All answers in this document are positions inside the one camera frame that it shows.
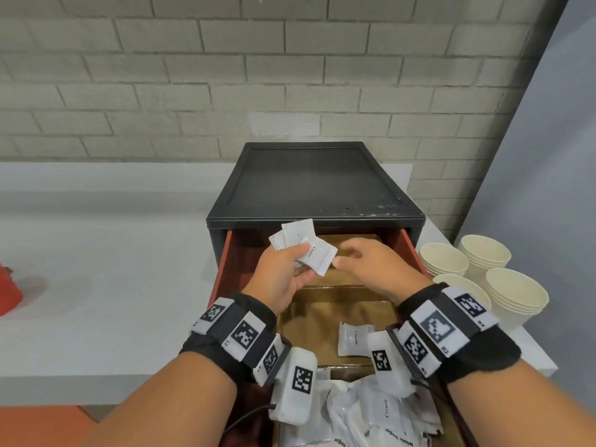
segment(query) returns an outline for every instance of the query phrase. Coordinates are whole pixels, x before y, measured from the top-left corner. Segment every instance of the red object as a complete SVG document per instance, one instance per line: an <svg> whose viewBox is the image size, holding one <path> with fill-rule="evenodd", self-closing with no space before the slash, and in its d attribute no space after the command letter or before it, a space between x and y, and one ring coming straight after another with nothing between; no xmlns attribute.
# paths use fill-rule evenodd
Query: red object
<svg viewBox="0 0 596 447"><path fill-rule="evenodd" d="M9 313L23 301L23 292L0 263L0 316Z"/></svg>

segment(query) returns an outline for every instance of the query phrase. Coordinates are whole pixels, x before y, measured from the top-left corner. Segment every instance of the gray brick wall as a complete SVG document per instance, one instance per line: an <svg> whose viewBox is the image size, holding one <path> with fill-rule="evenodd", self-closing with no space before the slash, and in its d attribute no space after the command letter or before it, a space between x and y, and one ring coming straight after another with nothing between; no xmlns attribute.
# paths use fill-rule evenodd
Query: gray brick wall
<svg viewBox="0 0 596 447"><path fill-rule="evenodd" d="M0 0L0 160L363 141L454 233L566 0Z"/></svg>

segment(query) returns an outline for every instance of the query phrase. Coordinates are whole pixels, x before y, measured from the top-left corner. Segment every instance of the stack of cups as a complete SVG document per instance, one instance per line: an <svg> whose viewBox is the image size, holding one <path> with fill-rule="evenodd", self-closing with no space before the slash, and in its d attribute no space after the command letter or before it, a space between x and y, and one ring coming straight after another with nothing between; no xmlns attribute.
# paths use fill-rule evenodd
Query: stack of cups
<svg viewBox="0 0 596 447"><path fill-rule="evenodd" d="M434 277L433 281L435 281L436 283L444 282L445 284L453 285L454 287L459 287L463 291L472 295L474 299L478 301L481 305L483 305L485 308L490 310L490 298L488 298L486 292L482 290L479 285L474 284L471 280L454 274L442 274Z"/></svg>
<svg viewBox="0 0 596 447"><path fill-rule="evenodd" d="M511 253L503 244L482 235L466 235L457 247L470 262L464 277L480 284L492 268L504 268L511 260Z"/></svg>
<svg viewBox="0 0 596 447"><path fill-rule="evenodd" d="M480 286L492 300L492 312L501 327L523 325L548 304L548 292L534 279L507 268L488 270Z"/></svg>
<svg viewBox="0 0 596 447"><path fill-rule="evenodd" d="M442 274L463 276L468 259L456 248L445 243L427 243L420 248L420 260L432 277Z"/></svg>

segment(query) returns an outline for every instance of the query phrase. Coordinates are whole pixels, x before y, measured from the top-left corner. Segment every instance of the black cable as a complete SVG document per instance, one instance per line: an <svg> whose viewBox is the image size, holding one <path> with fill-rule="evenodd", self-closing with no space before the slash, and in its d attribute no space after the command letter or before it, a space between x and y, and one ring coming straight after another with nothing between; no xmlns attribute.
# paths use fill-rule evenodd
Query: black cable
<svg viewBox="0 0 596 447"><path fill-rule="evenodd" d="M259 406L258 408L253 409L252 411L249 411L248 413L244 414L241 417L238 417L234 422L232 422L228 428L226 428L223 433L222 433L222 437L225 436L227 434L227 432L229 430L231 430L232 428L234 428L236 425L238 425L240 422L242 422L242 420L246 419L247 417L253 415L254 413L257 413L259 411L261 411L262 409L275 409L277 405L270 403L268 405L263 405L263 406Z"/></svg>
<svg viewBox="0 0 596 447"><path fill-rule="evenodd" d="M460 429L462 429L462 431L465 431L466 432L466 435L468 435L471 439L474 438L474 436L470 432L470 429L468 428L468 425L466 424L466 421L461 416L461 414L458 413L457 411L454 411L453 408L451 408L451 405L449 404L449 402L445 398L443 398L443 396L440 393L438 393L436 390L434 390L428 384L423 383L422 381L410 380L410 383L412 383L415 386L420 386L420 387L423 387L423 388L427 389L432 395L434 395L436 398L438 398L439 400L441 400L441 402L445 406L447 406L447 409L453 415L453 418L455 419L455 423L457 423L458 427Z"/></svg>

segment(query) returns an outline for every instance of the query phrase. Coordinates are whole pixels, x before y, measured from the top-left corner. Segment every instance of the black and white square marker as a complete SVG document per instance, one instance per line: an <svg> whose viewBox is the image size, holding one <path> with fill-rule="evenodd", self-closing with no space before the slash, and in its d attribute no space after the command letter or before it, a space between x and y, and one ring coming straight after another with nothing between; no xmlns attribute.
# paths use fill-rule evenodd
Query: black and white square marker
<svg viewBox="0 0 596 447"><path fill-rule="evenodd" d="M426 319L419 323L420 327L428 334L428 336L436 343L440 343L447 338L455 327L447 320L438 310L430 314Z"/></svg>
<svg viewBox="0 0 596 447"><path fill-rule="evenodd" d="M242 321L232 333L232 338L238 342L242 348L248 350L258 335L259 332L256 329L245 321Z"/></svg>
<svg viewBox="0 0 596 447"><path fill-rule="evenodd" d="M456 297L455 300L472 318L478 317L486 312L486 309L467 293Z"/></svg>
<svg viewBox="0 0 596 447"><path fill-rule="evenodd" d="M277 362L277 359L279 359L277 350L275 349L275 345L272 345L267 352L267 355L263 359L263 365L264 369L267 370L267 375L271 373L273 366Z"/></svg>
<svg viewBox="0 0 596 447"><path fill-rule="evenodd" d="M420 365L420 362L422 362L428 354L428 350L413 333L410 334L404 342L404 347L408 353L410 353L410 356L412 356L412 359L417 365Z"/></svg>
<svg viewBox="0 0 596 447"><path fill-rule="evenodd" d="M203 314L203 316L200 318L200 320L205 320L205 321L213 321L215 320L219 314L222 313L222 311L225 309L225 306L220 306L217 304L213 304L208 310L207 312L205 312Z"/></svg>
<svg viewBox="0 0 596 447"><path fill-rule="evenodd" d="M375 368L380 372L386 372L391 370L391 364L387 357L385 350L375 350L372 352L372 360L374 361Z"/></svg>
<svg viewBox="0 0 596 447"><path fill-rule="evenodd" d="M312 375L312 370L296 366L292 389L309 394L312 385Z"/></svg>

